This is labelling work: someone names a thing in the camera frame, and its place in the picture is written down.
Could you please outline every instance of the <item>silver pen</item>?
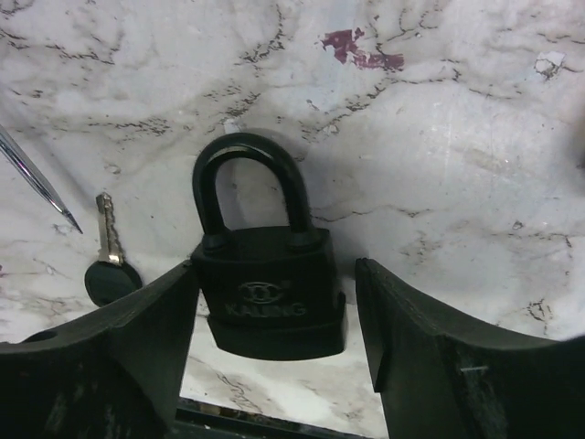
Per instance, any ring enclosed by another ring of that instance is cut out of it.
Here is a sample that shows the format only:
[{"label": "silver pen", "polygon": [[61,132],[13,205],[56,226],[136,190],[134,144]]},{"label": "silver pen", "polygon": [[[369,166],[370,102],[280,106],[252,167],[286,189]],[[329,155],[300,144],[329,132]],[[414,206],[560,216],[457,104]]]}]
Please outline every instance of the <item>silver pen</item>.
[{"label": "silver pen", "polygon": [[73,215],[71,215],[71,212],[69,212],[69,209],[67,209],[55,188],[51,186],[45,176],[41,174],[35,164],[28,158],[2,125],[0,125],[0,149],[2,149],[8,161],[20,172],[28,184],[63,215],[69,224],[77,229],[79,233],[83,233],[80,225],[73,218]]}]

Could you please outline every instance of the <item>silver key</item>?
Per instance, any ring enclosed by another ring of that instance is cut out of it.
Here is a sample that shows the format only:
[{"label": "silver key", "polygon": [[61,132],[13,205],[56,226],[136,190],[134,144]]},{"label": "silver key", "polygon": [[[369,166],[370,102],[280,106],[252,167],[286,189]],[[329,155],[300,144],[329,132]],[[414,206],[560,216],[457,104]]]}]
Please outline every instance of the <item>silver key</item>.
[{"label": "silver key", "polygon": [[112,197],[102,192],[95,198],[95,202],[100,212],[98,224],[100,227],[101,248],[98,260],[100,262],[113,263],[114,265],[121,266],[124,263],[124,255],[118,232],[114,228]]}]

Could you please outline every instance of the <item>marble surface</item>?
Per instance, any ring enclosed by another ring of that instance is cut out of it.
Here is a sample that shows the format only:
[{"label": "marble surface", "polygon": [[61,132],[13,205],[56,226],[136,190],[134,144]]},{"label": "marble surface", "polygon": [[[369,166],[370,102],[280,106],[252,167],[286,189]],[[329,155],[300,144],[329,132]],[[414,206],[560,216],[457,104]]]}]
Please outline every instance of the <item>marble surface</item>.
[{"label": "marble surface", "polygon": [[[85,230],[0,161],[0,338],[93,309],[104,189],[146,282],[183,260],[195,157],[234,130],[299,161],[350,298],[369,256],[488,322],[582,334],[584,69],[577,0],[0,1],[0,123]],[[284,223],[258,166],[219,189],[229,226]],[[346,353],[291,364],[219,352],[199,318],[182,394],[384,437],[349,313]]]}]

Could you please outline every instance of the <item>key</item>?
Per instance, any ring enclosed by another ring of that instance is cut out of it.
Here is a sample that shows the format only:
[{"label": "key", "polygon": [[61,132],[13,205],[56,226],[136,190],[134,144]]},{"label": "key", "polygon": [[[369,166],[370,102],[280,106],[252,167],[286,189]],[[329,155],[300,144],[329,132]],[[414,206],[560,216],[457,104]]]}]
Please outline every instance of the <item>key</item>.
[{"label": "key", "polygon": [[114,228],[112,197],[105,192],[95,198],[99,211],[100,255],[85,272],[85,289],[91,301],[105,306],[143,287],[140,274],[124,260]]}]

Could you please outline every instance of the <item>black padlock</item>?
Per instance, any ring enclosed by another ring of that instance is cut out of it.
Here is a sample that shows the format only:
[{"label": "black padlock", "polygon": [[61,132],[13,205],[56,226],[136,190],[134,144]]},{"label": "black padlock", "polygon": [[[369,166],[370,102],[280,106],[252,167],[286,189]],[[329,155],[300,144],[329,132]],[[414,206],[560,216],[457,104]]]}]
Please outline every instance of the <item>black padlock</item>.
[{"label": "black padlock", "polygon": [[[289,226],[242,230],[225,226],[216,175],[232,158],[260,162],[274,173]],[[204,236],[191,259],[218,348],[273,360],[342,352],[346,297],[337,280],[331,236],[311,222],[303,177],[293,158],[260,135],[224,135],[197,158],[193,193]]]}]

